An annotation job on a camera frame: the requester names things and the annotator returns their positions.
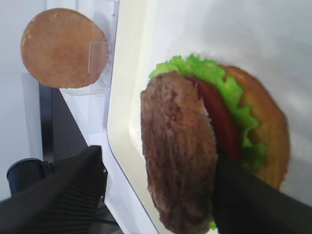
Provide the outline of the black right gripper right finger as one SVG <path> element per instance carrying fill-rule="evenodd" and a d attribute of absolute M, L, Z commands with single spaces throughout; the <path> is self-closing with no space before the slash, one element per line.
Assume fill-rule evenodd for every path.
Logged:
<path fill-rule="evenodd" d="M 216 165 L 213 215 L 220 234 L 310 234 L 312 209 L 225 155 Z"/>

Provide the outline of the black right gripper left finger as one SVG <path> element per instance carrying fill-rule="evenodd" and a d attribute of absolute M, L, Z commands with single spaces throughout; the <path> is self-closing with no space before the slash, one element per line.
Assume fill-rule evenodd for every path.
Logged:
<path fill-rule="evenodd" d="M 0 204 L 2 234 L 87 234 L 104 190 L 100 146 Z"/>

